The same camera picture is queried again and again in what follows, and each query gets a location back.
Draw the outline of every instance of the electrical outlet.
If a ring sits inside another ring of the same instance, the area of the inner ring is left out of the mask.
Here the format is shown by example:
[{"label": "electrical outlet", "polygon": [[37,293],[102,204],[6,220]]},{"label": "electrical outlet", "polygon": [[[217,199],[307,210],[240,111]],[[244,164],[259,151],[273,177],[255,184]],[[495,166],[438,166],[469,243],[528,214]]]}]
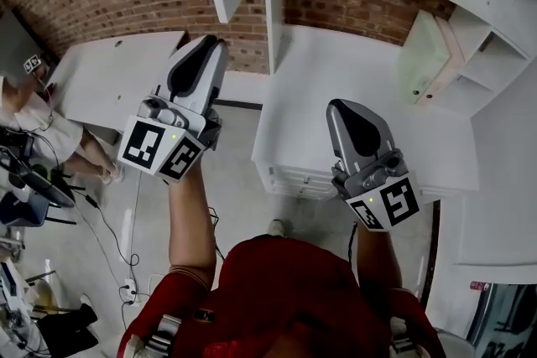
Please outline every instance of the electrical outlet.
[{"label": "electrical outlet", "polygon": [[134,287],[134,279],[125,279],[125,285],[128,285],[128,288],[125,288],[123,292],[124,300],[135,302],[136,288]]}]

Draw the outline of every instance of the seated person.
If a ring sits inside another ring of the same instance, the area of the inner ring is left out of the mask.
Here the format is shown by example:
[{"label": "seated person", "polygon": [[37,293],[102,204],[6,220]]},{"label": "seated person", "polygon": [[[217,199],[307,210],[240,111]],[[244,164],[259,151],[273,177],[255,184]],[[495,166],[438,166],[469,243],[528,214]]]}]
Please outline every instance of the seated person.
[{"label": "seated person", "polygon": [[[35,93],[45,75],[41,65],[15,88],[0,72],[0,126],[30,132],[36,137],[34,152],[51,163],[57,158],[57,163],[65,163],[71,171],[96,175],[104,184],[123,180],[123,167],[112,162],[92,134],[81,124],[63,118]],[[79,145],[89,159],[76,152]]]}]

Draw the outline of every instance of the white drawer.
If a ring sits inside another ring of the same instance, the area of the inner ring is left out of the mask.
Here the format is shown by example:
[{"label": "white drawer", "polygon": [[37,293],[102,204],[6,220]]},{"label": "white drawer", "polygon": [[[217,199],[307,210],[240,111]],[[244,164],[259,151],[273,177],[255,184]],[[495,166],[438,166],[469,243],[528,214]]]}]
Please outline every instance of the white drawer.
[{"label": "white drawer", "polygon": [[326,185],[331,187],[332,175],[315,170],[292,169],[282,166],[268,168],[271,178],[281,181],[292,181],[293,183]]},{"label": "white drawer", "polygon": [[316,187],[311,185],[290,184],[287,182],[273,181],[272,191],[277,194],[292,195],[297,198],[323,199],[330,198],[336,194],[332,187]]}]

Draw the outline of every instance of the white cabinet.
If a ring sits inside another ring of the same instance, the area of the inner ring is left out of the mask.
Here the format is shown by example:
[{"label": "white cabinet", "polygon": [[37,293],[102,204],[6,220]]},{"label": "white cabinet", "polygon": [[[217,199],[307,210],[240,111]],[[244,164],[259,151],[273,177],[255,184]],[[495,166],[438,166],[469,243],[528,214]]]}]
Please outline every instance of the white cabinet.
[{"label": "white cabinet", "polygon": [[[362,103],[388,121],[426,194],[479,188],[471,118],[537,55],[537,0],[451,1],[458,7],[450,25],[466,63],[436,100],[420,107],[401,101],[389,62],[399,47],[284,26],[283,0],[266,0],[271,76],[253,159],[267,191],[326,196],[336,158],[324,112],[337,97]],[[228,22],[240,2],[215,0],[220,20]]]},{"label": "white cabinet", "polygon": [[424,193],[478,189],[470,118],[402,102],[395,67],[400,47],[300,26],[286,26],[284,40],[290,43],[268,84],[252,155],[266,190],[326,196],[337,161],[326,123],[334,98],[362,103],[386,120]]}]

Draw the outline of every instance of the forearm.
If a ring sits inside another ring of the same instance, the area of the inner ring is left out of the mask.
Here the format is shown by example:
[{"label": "forearm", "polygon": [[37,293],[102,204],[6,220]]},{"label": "forearm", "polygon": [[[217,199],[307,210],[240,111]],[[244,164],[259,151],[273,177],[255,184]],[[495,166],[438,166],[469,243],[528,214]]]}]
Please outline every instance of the forearm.
[{"label": "forearm", "polygon": [[170,264],[194,268],[210,287],[216,249],[200,161],[178,184],[169,184],[169,214]]},{"label": "forearm", "polygon": [[389,233],[372,232],[365,226],[358,226],[357,271],[364,293],[401,288],[401,271]]}]

